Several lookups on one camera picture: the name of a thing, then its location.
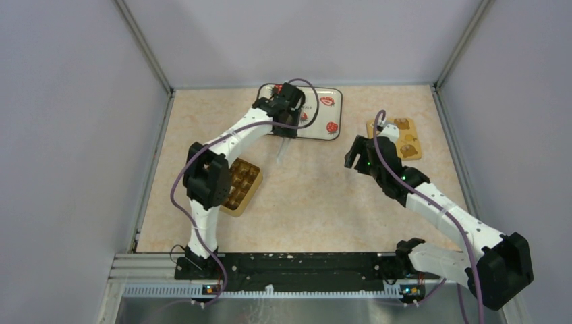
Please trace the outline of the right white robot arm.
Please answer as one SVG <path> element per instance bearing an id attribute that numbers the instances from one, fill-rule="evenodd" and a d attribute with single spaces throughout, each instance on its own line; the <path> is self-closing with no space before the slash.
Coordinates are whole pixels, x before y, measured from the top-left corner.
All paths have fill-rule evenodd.
<path id="1" fill-rule="evenodd" d="M 455 204 L 428 176 L 402 164 L 396 144 L 384 132 L 374 138 L 356 136 L 345 167 L 371 176 L 389 199 L 421 215 L 460 247 L 447 250 L 418 238 L 401 241 L 395 260 L 400 276 L 438 275 L 467 288 L 494 311 L 534 281 L 526 238 L 494 229 Z"/>

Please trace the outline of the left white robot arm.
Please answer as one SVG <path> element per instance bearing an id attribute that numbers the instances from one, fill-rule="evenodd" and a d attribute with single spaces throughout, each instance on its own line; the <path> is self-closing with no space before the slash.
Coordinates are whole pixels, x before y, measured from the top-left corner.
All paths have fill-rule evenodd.
<path id="1" fill-rule="evenodd" d="M 190 269 L 200 279 L 216 271 L 214 253 L 218 248 L 216 227 L 219 210 L 231 193 L 231 165 L 259 138 L 274 134 L 295 138 L 304 92 L 286 82 L 270 97 L 254 101 L 245 115 L 215 139 L 188 149 L 187 162 L 175 183 L 183 184 L 190 206 L 175 202 L 191 221 L 192 235 L 185 248 Z"/>

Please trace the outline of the metal tongs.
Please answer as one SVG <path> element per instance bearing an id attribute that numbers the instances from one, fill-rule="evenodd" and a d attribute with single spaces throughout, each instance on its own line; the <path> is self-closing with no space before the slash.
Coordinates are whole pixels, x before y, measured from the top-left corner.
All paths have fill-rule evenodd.
<path id="1" fill-rule="evenodd" d="M 287 151 L 290 142 L 291 142 L 290 138 L 283 138 L 282 139 L 280 147 L 279 147 L 278 152 L 277 152 L 277 156 L 276 156 L 277 165 L 281 164 L 283 156 L 284 156 L 285 152 Z"/>

